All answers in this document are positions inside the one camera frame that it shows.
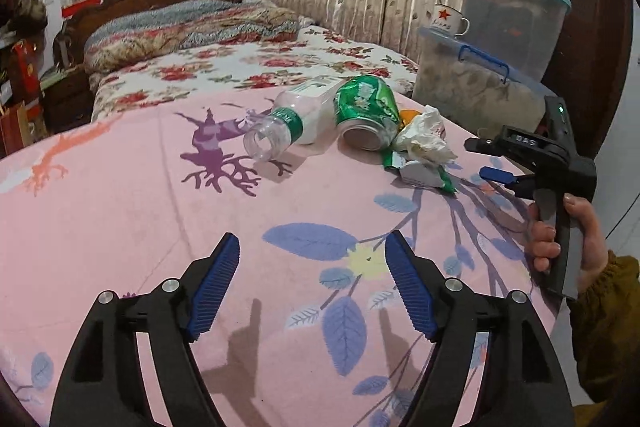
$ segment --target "stacked storage boxes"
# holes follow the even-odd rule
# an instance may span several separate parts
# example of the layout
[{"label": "stacked storage boxes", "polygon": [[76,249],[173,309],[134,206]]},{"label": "stacked storage boxes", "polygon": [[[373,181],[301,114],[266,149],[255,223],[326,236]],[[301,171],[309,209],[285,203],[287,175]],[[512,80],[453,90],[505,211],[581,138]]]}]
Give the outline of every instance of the stacked storage boxes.
[{"label": "stacked storage boxes", "polygon": [[475,134],[504,124],[534,131],[544,115],[540,84],[571,9],[569,0],[464,0],[464,36],[422,28],[414,100]]}]

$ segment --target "finger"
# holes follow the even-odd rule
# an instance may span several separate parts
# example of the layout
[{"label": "finger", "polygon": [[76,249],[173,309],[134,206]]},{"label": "finger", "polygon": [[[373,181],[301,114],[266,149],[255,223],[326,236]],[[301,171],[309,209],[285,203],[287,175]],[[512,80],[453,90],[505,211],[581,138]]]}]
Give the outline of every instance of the finger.
[{"label": "finger", "polygon": [[580,221],[585,233],[597,232],[600,229],[598,216],[589,201],[572,194],[565,194],[564,207],[570,216]]},{"label": "finger", "polygon": [[531,225],[531,238],[534,241],[546,241],[551,243],[556,238],[556,229],[545,225],[542,221],[536,221]]},{"label": "finger", "polygon": [[533,260],[533,268],[535,268],[539,272],[547,271],[550,266],[551,266],[551,263],[545,257],[536,257]]},{"label": "finger", "polygon": [[531,219],[533,219],[534,221],[539,221],[540,220],[540,210],[539,210],[538,206],[535,203],[531,203],[527,207],[527,212],[529,213],[529,217]]},{"label": "finger", "polygon": [[532,243],[530,252],[533,257],[553,259],[560,255],[560,245],[558,243]]}]

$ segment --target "sleeve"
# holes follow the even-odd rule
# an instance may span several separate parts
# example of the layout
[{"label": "sleeve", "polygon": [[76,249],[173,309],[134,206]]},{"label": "sleeve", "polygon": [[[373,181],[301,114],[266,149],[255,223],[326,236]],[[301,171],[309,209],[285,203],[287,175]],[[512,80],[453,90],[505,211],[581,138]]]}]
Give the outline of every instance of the sleeve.
[{"label": "sleeve", "polygon": [[625,359],[640,345],[640,267],[616,257],[577,301],[569,304],[578,379],[594,402],[605,401]]}]

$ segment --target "green aluminum can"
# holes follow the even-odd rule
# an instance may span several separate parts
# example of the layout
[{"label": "green aluminum can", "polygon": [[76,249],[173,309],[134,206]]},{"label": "green aluminum can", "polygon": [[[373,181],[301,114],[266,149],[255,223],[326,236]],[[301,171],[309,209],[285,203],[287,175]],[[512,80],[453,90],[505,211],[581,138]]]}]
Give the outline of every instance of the green aluminum can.
[{"label": "green aluminum can", "polygon": [[350,146],[379,151],[398,135],[401,119],[393,91],[373,74],[353,78],[334,99],[338,133]]}]

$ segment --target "hand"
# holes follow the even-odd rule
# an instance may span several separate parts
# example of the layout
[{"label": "hand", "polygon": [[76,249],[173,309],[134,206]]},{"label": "hand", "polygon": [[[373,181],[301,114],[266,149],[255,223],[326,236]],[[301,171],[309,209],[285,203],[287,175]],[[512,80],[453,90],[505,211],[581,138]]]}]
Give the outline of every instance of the hand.
[{"label": "hand", "polygon": [[[565,194],[563,202],[567,213],[580,222],[584,232],[582,265],[578,276],[578,292],[582,293],[595,282],[607,266],[609,251],[591,203],[571,194]],[[531,240],[527,243],[525,251],[533,257],[534,268],[543,272],[549,269],[549,260],[560,254],[560,245],[554,243],[556,229],[540,221],[540,211],[535,203],[529,206],[529,216],[534,223],[530,230]]]}]

